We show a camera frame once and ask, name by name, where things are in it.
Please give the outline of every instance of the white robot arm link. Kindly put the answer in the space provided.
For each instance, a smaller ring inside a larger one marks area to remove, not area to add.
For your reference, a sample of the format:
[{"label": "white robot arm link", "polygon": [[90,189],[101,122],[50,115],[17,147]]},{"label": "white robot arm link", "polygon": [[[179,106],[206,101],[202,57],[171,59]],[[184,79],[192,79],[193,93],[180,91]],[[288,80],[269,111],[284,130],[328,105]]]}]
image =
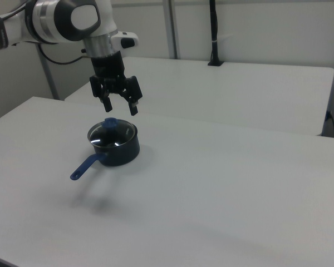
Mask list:
[{"label": "white robot arm link", "polygon": [[142,93],[135,76],[125,77],[120,50],[137,46],[139,39],[117,30],[110,0],[28,0],[0,15],[0,50],[20,42],[53,45],[81,40],[96,73],[90,78],[93,95],[109,112],[109,94],[117,93],[136,114]]}]

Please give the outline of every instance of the cable holder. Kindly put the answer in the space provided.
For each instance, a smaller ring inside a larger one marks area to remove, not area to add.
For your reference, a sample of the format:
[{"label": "cable holder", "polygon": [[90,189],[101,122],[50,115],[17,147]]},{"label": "cable holder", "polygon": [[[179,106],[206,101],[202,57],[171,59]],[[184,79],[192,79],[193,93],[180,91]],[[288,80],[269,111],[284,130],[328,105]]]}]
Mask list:
[{"label": "cable holder", "polygon": [[0,50],[9,46],[4,20],[0,17]]}]

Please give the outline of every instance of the blue lid knob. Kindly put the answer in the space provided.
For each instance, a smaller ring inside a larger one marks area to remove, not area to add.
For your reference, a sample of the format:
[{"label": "blue lid knob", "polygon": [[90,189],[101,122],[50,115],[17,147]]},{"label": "blue lid knob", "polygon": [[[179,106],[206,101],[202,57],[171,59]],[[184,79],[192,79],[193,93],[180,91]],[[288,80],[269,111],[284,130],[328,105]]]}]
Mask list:
[{"label": "blue lid knob", "polygon": [[113,130],[119,123],[119,120],[116,118],[106,118],[102,123],[102,126],[107,130]]}]

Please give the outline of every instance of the saucepan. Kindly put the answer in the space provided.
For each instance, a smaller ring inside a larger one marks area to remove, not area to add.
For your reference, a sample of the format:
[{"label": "saucepan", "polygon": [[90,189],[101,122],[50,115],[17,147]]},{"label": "saucepan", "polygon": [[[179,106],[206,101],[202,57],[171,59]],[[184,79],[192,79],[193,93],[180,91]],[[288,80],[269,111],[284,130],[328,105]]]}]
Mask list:
[{"label": "saucepan", "polygon": [[116,118],[106,118],[88,132],[95,153],[90,155],[71,175],[78,180],[97,160],[105,166],[120,166],[132,161],[140,152],[135,125]]}]

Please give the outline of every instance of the white tabletop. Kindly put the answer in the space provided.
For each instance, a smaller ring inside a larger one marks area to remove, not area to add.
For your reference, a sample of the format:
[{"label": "white tabletop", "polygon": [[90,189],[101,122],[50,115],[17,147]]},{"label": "white tabletop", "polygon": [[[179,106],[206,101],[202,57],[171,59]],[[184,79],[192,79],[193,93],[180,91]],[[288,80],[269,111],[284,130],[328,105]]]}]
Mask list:
[{"label": "white tabletop", "polygon": [[96,162],[99,107],[0,119],[0,258],[37,266],[334,266],[334,139],[140,113],[140,155]]},{"label": "white tabletop", "polygon": [[[139,110],[297,134],[322,132],[334,70],[320,67],[124,58],[144,97]],[[113,95],[113,108],[128,109]],[[66,98],[104,108],[90,84]]]}]

